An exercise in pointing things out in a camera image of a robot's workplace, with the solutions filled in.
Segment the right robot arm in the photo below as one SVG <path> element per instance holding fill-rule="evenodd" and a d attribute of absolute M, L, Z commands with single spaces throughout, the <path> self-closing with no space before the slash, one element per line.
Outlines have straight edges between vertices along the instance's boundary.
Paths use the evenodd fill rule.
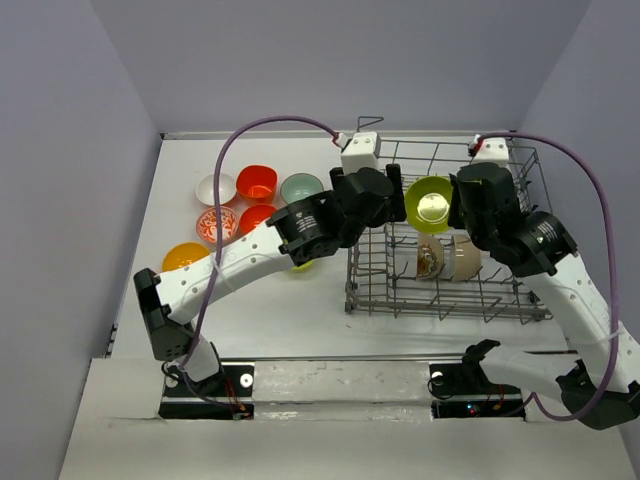
<path fill-rule="evenodd" d="M 522 209 L 512 174 L 494 163 L 464 166 L 450 180 L 449 225 L 465 229 L 531 290 L 579 355 L 529 354 L 486 339 L 467 348 L 462 384 L 473 392 L 511 385 L 552 398 L 594 430 L 637 419 L 639 343 L 615 320 L 564 225 L 546 211 Z"/>

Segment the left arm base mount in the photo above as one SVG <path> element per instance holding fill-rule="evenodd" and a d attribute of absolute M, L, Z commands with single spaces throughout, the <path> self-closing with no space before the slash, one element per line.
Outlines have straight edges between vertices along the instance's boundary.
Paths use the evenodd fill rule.
<path fill-rule="evenodd" d="M 222 368 L 221 376 L 213 380 L 185 383 L 176 362 L 162 363 L 164 386 L 159 417 L 166 420 L 253 419 L 254 365 L 231 362 Z"/>

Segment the grey wire dish rack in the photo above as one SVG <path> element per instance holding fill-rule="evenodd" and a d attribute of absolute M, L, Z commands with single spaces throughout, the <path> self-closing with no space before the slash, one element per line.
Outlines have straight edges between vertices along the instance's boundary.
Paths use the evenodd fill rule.
<path fill-rule="evenodd" d="M 427 176 L 447 178 L 469 163 L 467 139 L 461 135 L 437 137 L 382 135 L 380 163 L 397 164 L 402 184 L 409 187 Z M 468 279 L 455 275 L 454 243 L 465 231 L 437 234 L 435 251 L 444 254 L 443 269 L 432 279 L 417 275 L 418 232 L 408 223 L 386 224 L 366 231 L 350 249 L 347 260 L 345 311 L 394 317 L 421 315 L 444 320 L 475 317 L 486 323 L 508 319 L 526 325 L 551 319 L 538 297 L 510 270 L 482 253 L 481 265 Z"/>

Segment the beige painted ceramic bowl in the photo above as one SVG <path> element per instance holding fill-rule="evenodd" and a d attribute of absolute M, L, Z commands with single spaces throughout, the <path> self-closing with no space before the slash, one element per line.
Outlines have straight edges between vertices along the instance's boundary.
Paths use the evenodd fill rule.
<path fill-rule="evenodd" d="M 444 247 L 433 235 L 419 233 L 417 236 L 416 279 L 436 278 L 444 267 Z"/>

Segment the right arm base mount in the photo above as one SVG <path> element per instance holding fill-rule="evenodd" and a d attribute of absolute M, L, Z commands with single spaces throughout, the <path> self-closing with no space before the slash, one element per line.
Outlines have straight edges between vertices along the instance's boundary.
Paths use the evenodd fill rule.
<path fill-rule="evenodd" d="M 521 390 L 491 383 L 480 368 L 480 361 L 499 345 L 482 340 L 468 347 L 457 363 L 429 365 L 426 386 L 434 419 L 526 418 Z"/>

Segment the lime green bowl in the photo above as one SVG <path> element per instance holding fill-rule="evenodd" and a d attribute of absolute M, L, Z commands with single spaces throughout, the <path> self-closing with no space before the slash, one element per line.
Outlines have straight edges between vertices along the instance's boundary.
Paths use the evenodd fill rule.
<path fill-rule="evenodd" d="M 304 270 L 310 268 L 313 265 L 313 262 L 314 262 L 313 260 L 310 260 L 310 261 L 308 261 L 308 262 L 306 262 L 306 263 L 304 263 L 302 265 L 294 266 L 294 267 L 291 268 L 291 271 L 292 272 L 296 272 L 296 273 L 304 271 Z"/>
<path fill-rule="evenodd" d="M 419 233 L 446 232 L 452 195 L 453 186 L 447 177 L 419 178 L 404 194 L 407 222 Z"/>

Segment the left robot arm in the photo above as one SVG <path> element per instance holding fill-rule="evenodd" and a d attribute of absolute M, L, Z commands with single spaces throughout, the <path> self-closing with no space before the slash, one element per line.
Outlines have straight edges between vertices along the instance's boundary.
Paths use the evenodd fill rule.
<path fill-rule="evenodd" d="M 216 348 L 194 322 L 208 306 L 271 274 L 331 257 L 354 246 L 364 230 L 406 218 L 401 168 L 330 172 L 332 187 L 277 210 L 248 234 L 195 263 L 156 273 L 138 271 L 134 287 L 153 356 L 178 361 L 195 392 L 221 383 Z"/>

